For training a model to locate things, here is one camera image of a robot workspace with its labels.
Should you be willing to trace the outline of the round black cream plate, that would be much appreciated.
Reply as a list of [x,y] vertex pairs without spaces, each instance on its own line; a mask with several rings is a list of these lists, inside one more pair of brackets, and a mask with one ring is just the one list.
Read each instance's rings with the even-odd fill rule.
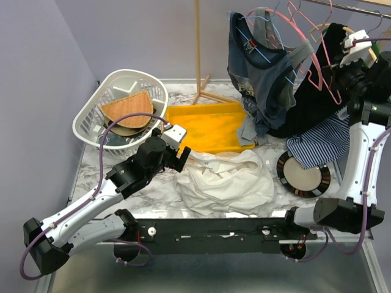
[[319,197],[331,184],[331,173],[327,165],[303,169],[289,151],[278,158],[276,172],[284,188],[301,198]]

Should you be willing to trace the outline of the grey tank top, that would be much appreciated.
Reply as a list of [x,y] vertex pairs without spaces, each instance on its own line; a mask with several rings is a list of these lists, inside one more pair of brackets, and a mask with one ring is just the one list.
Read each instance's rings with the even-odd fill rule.
[[270,17],[259,7],[249,28],[242,14],[230,13],[227,71],[247,114],[236,131],[241,146],[261,143],[268,131],[285,123],[288,110],[296,105],[296,73],[314,52],[307,40],[295,48],[273,46],[270,38],[278,34]]

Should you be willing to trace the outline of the blue white striped top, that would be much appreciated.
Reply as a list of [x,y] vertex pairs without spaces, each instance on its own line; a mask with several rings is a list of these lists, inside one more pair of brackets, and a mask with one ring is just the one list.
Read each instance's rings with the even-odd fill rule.
[[331,115],[300,135],[287,139],[286,146],[304,169],[340,159],[349,149],[349,118]]

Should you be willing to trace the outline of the orange wicker fan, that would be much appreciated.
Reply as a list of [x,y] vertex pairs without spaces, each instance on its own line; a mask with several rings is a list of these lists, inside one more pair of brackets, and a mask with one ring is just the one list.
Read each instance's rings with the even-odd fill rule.
[[[125,98],[115,100],[100,106],[100,109],[105,117],[110,121],[116,121],[120,117],[136,113],[153,113],[153,103],[150,95],[146,90],[139,93],[129,95]],[[126,118],[118,123],[125,128],[143,128],[152,118],[149,116],[135,116]]]

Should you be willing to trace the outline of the yellow plastic tray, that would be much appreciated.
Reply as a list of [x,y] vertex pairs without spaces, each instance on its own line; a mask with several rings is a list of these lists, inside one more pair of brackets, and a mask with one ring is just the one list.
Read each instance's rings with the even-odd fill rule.
[[241,146],[238,142],[236,131],[246,117],[240,103],[170,106],[166,117],[187,131],[180,151],[189,147],[199,153],[240,153],[255,147],[254,143]]

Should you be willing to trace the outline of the wooden rack stand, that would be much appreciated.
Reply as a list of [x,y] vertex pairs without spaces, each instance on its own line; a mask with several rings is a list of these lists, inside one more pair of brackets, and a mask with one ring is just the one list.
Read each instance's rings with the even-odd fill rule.
[[205,98],[217,103],[235,103],[232,98],[208,92],[205,87],[209,84],[210,75],[201,78],[201,29],[200,29],[200,1],[193,0],[194,4],[194,32],[195,32],[195,72],[196,72],[196,94],[192,100],[192,105],[196,105],[200,98]]

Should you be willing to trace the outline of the blue tank top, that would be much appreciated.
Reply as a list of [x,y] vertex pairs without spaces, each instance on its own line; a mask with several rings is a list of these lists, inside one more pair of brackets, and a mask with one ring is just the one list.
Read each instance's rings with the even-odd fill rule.
[[[262,138],[271,128],[285,123],[287,110],[277,99],[283,87],[293,82],[289,76],[293,67],[284,49],[269,48],[257,40],[243,15],[231,12],[228,37],[228,75],[241,94],[241,104],[247,116],[236,131],[239,143],[249,145]],[[268,63],[236,30],[252,39],[254,45],[271,61]]]

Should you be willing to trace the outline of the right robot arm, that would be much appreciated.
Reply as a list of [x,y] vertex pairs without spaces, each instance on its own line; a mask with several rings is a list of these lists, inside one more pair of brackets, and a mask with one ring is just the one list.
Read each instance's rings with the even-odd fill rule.
[[335,197],[321,197],[313,207],[290,210],[292,218],[281,224],[288,239],[317,225],[358,234],[382,223],[385,216],[377,207],[376,184],[390,135],[390,52],[380,53],[370,68],[359,59],[328,70],[332,86],[349,96],[350,144],[345,174]]

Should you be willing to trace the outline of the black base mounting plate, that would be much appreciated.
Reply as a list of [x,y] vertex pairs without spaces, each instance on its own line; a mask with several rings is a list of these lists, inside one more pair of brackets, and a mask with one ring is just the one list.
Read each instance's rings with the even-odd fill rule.
[[137,219],[114,244],[114,256],[134,264],[141,255],[287,253],[303,258],[305,244],[317,239],[288,217],[218,219]]

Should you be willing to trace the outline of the white laundry basket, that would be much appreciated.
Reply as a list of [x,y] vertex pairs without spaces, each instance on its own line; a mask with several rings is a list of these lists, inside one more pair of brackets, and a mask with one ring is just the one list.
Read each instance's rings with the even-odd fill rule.
[[[169,102],[169,94],[165,85],[148,73],[121,69],[110,73],[79,111],[72,124],[74,135],[98,150],[101,136],[107,127],[101,106],[142,91],[149,94],[155,115],[165,118]],[[163,123],[152,118],[147,128],[133,137],[120,137],[110,133],[106,138],[103,154],[117,159],[127,158],[151,136],[154,128],[162,129]]]

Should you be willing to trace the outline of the black tank top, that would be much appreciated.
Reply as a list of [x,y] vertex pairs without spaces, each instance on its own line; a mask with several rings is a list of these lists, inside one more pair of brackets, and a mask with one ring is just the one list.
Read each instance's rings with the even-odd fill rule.
[[[346,36],[343,26],[342,24],[331,23],[324,35],[324,42],[330,61],[342,54],[340,43]],[[327,66],[322,45],[318,47],[316,56],[321,67]],[[310,70],[312,72],[311,80],[314,83],[318,82],[318,73],[315,66],[311,65]],[[285,123],[278,129],[269,129],[268,134],[278,138],[303,134],[347,105],[349,101],[348,95],[339,92],[342,103],[341,105],[336,105],[325,87],[321,91],[317,90],[309,83],[308,78],[309,74],[305,76],[295,91],[296,105],[288,110]]]

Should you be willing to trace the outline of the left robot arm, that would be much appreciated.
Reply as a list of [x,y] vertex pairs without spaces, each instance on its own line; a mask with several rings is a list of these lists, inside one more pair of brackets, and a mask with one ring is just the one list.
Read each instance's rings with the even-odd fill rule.
[[128,244],[151,255],[141,244],[138,222],[127,209],[97,222],[93,218],[148,186],[165,169],[181,172],[191,149],[185,147],[180,151],[179,143],[164,134],[148,138],[134,155],[113,166],[108,173],[101,172],[94,190],[78,201],[44,220],[33,217],[25,222],[26,248],[20,260],[20,275],[31,280],[24,271],[28,256],[32,257],[40,276],[44,276],[57,271],[83,248],[103,241]]

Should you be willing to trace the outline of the thick pink hanger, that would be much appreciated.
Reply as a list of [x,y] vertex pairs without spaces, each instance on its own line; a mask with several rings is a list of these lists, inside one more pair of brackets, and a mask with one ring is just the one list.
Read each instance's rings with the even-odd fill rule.
[[[296,31],[296,33],[299,35],[300,39],[303,42],[308,41],[307,37],[300,30],[300,28],[297,27],[297,25],[295,24],[295,22],[293,20],[290,20],[284,14],[278,12],[276,8],[275,9],[271,9],[271,8],[267,7],[267,8],[265,8],[265,10],[270,13],[270,17],[269,18],[265,18],[266,21],[272,21],[275,18],[275,16],[277,15],[280,19],[284,20],[284,22],[289,24]],[[311,72],[310,69],[308,69],[308,72],[309,72],[309,78],[308,78],[309,83],[311,83],[317,90],[321,91],[323,89],[323,74],[322,74],[322,71],[321,71],[320,63],[318,61],[318,58],[317,58],[315,52],[311,52],[309,56],[310,56],[310,58],[312,60],[312,63],[315,66],[316,72],[318,73],[318,83],[316,84],[316,83],[314,83],[311,80],[312,72]]]

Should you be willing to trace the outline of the cream yellow hanger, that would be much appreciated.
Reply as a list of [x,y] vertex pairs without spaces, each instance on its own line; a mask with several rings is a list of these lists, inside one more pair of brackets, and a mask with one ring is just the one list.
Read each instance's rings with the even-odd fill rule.
[[[321,41],[321,37],[315,37],[314,33],[315,31],[321,31],[321,35],[324,36],[328,30],[328,27],[330,26],[331,24],[330,23],[326,23],[324,25],[322,24],[319,24],[319,25],[316,25],[313,29],[311,29],[309,31],[309,34],[312,38],[312,40],[315,42],[315,43],[318,43]],[[349,34],[353,34],[355,33],[354,30],[352,30],[351,28],[347,27],[347,26],[343,26],[343,30],[346,32],[346,35],[349,35]],[[373,62],[375,62],[376,60],[373,60],[372,56],[375,57],[375,55],[373,54],[373,51],[371,50],[371,48],[368,50],[368,53],[369,53],[369,57],[366,59],[365,63],[366,65],[371,65]]]

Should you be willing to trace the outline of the white tank top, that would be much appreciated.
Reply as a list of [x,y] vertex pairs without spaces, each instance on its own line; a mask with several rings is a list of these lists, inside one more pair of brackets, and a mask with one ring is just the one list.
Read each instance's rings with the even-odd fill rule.
[[217,155],[192,151],[174,183],[187,208],[204,216],[258,214],[275,195],[271,172],[252,150]]

